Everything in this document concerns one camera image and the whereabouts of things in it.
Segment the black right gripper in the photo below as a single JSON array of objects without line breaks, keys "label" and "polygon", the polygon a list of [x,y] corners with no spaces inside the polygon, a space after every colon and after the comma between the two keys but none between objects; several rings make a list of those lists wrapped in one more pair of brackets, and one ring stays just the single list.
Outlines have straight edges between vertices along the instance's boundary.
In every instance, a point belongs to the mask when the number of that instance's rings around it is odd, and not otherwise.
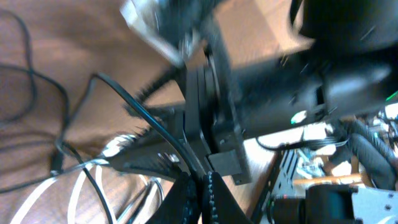
[{"label": "black right gripper", "polygon": [[232,70],[218,24],[207,22],[203,33],[210,64],[185,75],[185,103],[110,157],[113,169],[167,180],[217,171],[246,184],[244,140],[290,129],[292,113],[311,105],[309,82],[299,81],[308,51],[288,55],[284,66],[273,59]]}]

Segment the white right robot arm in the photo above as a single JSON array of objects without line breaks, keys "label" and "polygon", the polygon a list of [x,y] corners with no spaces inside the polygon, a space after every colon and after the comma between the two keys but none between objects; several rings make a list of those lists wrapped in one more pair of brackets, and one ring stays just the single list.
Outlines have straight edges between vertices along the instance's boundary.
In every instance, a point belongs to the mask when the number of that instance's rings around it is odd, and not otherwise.
[{"label": "white right robot arm", "polygon": [[182,172],[230,175],[250,183],[246,139],[386,104],[397,90],[396,1],[293,1],[301,35],[313,45],[285,58],[233,70],[211,14],[216,1],[160,5],[158,31],[176,42],[199,28],[210,62],[187,73],[185,103],[109,158],[120,172],[175,180]]}]

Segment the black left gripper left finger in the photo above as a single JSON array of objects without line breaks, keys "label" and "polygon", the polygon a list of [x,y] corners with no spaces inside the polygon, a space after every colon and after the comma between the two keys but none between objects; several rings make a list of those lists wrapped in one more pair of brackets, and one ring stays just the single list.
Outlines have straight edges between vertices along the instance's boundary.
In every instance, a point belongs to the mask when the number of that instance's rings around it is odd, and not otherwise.
[{"label": "black left gripper left finger", "polygon": [[197,224],[200,214],[196,184],[182,172],[146,224]]}]

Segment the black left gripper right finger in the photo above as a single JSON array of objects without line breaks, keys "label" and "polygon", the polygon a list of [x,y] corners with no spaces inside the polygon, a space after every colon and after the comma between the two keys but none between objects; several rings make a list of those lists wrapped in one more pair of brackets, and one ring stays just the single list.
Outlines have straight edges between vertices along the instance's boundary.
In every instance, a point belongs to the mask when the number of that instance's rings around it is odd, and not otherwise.
[{"label": "black left gripper right finger", "polygon": [[217,172],[203,177],[202,224],[251,224]]}]

